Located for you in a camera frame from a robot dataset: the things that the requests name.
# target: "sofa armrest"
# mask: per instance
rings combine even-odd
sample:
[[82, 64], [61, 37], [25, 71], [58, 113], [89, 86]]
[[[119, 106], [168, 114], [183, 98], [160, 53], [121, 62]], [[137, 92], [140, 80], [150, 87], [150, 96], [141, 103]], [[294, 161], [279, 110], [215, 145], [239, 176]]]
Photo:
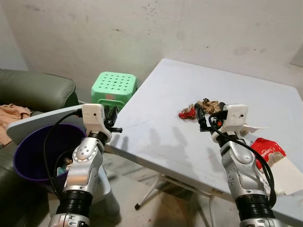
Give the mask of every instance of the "sofa armrest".
[[0, 69], [0, 103], [13, 103], [42, 112], [79, 104], [71, 79], [3, 69]]
[[17, 147], [11, 142], [0, 151], [1, 226], [14, 226], [46, 194], [44, 189], [23, 179], [14, 170], [13, 156]]

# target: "green plastic stool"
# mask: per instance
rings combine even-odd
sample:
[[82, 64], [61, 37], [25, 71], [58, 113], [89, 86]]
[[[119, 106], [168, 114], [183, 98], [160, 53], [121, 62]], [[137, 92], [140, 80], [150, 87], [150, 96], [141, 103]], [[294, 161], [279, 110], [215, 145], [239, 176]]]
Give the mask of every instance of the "green plastic stool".
[[137, 78], [132, 74], [102, 72], [91, 88], [92, 103], [115, 105], [121, 110], [137, 90]]

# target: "dirty white wall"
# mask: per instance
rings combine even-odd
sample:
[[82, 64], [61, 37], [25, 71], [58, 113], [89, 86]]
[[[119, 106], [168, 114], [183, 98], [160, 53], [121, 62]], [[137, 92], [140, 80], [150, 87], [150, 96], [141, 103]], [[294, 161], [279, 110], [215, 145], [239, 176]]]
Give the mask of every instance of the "dirty white wall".
[[0, 69], [27, 70], [0, 3]]
[[73, 78], [80, 100], [102, 71], [141, 82], [161, 58], [296, 87], [302, 0], [0, 0], [28, 64]]

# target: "brown food scrap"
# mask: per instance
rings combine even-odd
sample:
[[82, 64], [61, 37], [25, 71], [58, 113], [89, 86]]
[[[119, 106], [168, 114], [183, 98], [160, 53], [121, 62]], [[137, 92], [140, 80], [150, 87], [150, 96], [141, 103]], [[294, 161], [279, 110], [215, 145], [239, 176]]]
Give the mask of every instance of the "brown food scrap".
[[219, 101], [209, 101], [208, 98], [204, 98], [203, 101], [198, 101], [197, 103], [208, 114], [213, 114], [220, 111]]

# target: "red wrapper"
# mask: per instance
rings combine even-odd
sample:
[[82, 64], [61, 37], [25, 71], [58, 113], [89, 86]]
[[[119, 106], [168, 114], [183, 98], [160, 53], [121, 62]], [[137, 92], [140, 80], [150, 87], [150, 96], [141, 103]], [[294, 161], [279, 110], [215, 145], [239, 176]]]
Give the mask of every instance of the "red wrapper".
[[[254, 148], [264, 158], [269, 167], [286, 156], [286, 153], [276, 142], [266, 140], [264, 138], [257, 138], [251, 147]], [[256, 165], [259, 169], [262, 168], [259, 160], [256, 160]]]
[[196, 118], [196, 110], [194, 105], [189, 105], [188, 108], [183, 109], [179, 114], [179, 118], [182, 119], [195, 119]]

